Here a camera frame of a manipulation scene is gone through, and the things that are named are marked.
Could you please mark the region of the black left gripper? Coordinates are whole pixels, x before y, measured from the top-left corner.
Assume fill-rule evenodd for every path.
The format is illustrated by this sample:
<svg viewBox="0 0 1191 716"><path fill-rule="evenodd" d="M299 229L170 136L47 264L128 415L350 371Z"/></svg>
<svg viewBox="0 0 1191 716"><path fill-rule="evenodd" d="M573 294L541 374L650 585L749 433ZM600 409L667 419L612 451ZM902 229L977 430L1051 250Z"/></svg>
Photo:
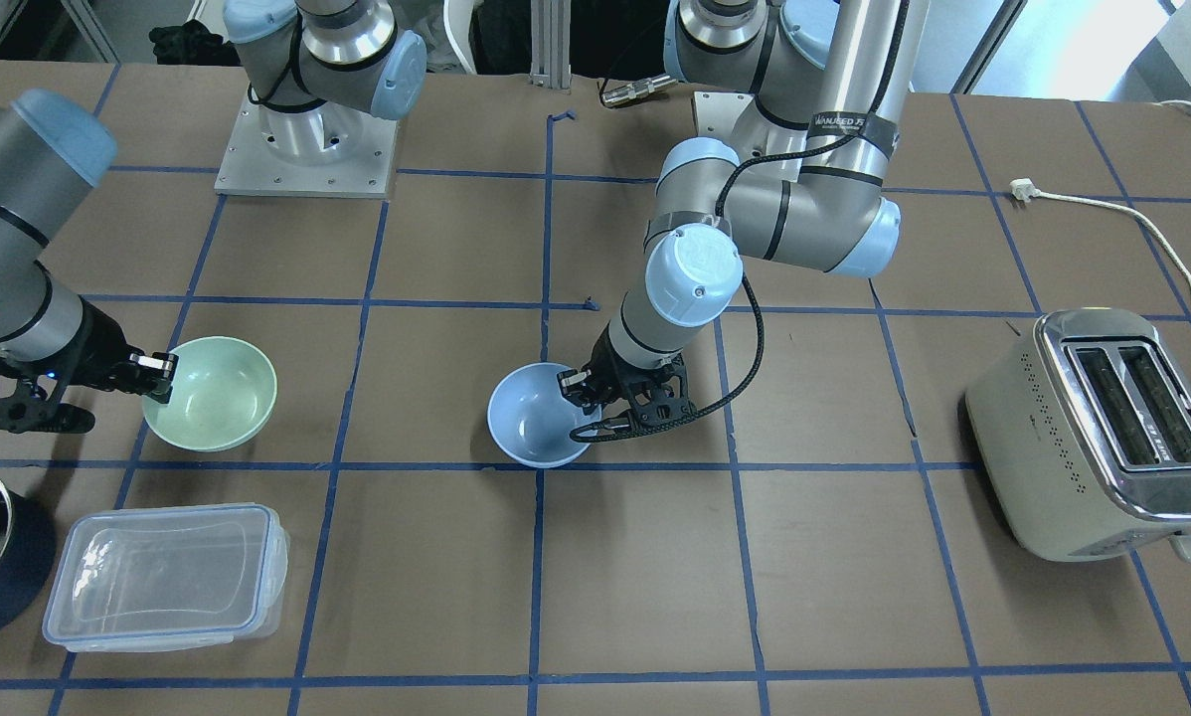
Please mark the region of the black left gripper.
<svg viewBox="0 0 1191 716"><path fill-rule="evenodd" d="M641 368L615 353L609 334L609 329L601 331L584 371L559 373L559 390L565 400L584 407L586 416L594 413L596 407L626 401L626 411L618 417L626 418L632 431L671 430L699 418L700 409L690 396L682 354L674 355L663 367Z"/></svg>

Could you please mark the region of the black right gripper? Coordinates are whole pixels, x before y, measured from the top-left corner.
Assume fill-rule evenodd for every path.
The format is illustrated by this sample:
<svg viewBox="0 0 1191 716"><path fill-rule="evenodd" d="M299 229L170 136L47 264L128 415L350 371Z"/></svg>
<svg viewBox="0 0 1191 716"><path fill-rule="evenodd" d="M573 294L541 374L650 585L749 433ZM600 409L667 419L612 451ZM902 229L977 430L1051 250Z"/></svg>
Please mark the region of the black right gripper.
<svg viewBox="0 0 1191 716"><path fill-rule="evenodd" d="M58 353L38 361L0 355L0 431L89 432L95 417L63 400L69 387L119 391L168 405L177 359L127 344L112 317L85 303L81 330Z"/></svg>

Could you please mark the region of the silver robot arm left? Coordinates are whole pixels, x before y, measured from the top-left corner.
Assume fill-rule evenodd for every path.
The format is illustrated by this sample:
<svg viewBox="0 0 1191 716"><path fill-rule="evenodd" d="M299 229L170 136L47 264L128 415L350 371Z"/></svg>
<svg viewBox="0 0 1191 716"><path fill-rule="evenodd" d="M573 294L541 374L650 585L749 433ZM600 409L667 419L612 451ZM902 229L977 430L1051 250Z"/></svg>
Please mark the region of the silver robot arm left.
<svg viewBox="0 0 1191 716"><path fill-rule="evenodd" d="M665 69L752 99L727 141L697 136L665 158L644 267L593 348L559 375L594 415L578 443L654 435L703 416L682 349L737 289L743 259L869 278L890 262L902 213L883 197L899 144L925 1L836 1L830 41L809 1L673 1Z"/></svg>

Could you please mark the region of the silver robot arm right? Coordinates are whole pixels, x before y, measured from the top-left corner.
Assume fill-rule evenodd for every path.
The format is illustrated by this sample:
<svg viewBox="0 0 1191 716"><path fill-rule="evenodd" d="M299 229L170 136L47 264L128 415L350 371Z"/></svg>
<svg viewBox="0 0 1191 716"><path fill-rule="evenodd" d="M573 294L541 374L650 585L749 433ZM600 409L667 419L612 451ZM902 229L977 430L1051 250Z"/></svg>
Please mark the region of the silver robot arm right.
<svg viewBox="0 0 1191 716"><path fill-rule="evenodd" d="M10 5L0 1L0 31ZM40 263L116 155L102 123L68 96L32 88L0 107L0 430L85 434L71 386L167 404L177 359L127 344L121 326Z"/></svg>

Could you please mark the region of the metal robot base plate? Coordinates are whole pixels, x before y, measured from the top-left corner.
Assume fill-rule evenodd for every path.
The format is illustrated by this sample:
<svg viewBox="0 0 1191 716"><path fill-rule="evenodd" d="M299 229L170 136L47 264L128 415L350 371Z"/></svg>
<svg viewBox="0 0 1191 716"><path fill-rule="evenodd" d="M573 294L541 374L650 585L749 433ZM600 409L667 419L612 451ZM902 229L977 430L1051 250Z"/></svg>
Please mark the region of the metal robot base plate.
<svg viewBox="0 0 1191 716"><path fill-rule="evenodd" d="M400 123L326 102L282 113L243 99L214 189L249 198L386 199Z"/></svg>

